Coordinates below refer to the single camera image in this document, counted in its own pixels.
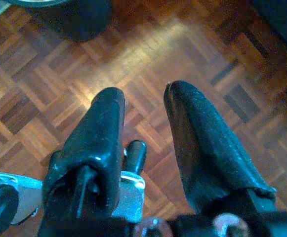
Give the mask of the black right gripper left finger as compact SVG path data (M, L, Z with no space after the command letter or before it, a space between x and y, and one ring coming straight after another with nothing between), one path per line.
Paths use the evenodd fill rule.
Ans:
M110 216L119 204L124 93L101 90L77 127L49 161L42 186L45 217Z

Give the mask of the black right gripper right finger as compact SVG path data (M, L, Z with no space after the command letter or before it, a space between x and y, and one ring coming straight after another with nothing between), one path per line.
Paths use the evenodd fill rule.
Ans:
M164 106L184 194L197 214L276 211L276 190L196 87L181 80L169 83Z

